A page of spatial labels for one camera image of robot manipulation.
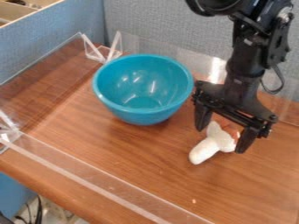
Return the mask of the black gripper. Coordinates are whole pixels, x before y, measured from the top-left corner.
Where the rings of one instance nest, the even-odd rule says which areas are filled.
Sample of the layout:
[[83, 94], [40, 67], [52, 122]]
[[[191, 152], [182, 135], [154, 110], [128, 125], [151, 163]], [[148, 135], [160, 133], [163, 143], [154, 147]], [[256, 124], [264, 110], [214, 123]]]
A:
[[247, 151], [256, 138], [267, 137], [278, 116], [258, 99], [262, 77], [227, 75], [223, 84], [195, 81], [192, 101], [195, 106], [195, 127], [203, 131], [211, 122], [212, 113], [224, 116], [246, 127], [240, 133], [235, 152]]

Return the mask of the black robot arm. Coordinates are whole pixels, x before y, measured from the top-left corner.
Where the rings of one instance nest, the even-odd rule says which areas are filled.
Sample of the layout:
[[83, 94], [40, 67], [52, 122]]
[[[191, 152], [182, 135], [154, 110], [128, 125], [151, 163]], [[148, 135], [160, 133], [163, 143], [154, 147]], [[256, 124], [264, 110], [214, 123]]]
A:
[[278, 117], [258, 99], [267, 69], [290, 52], [287, 35], [295, 18], [292, 0], [184, 0], [191, 11], [204, 17], [227, 16], [234, 22], [232, 54], [222, 84], [195, 82], [192, 101], [195, 127], [203, 130], [211, 115], [219, 114], [244, 127], [235, 152], [243, 153], [260, 137], [267, 137]]

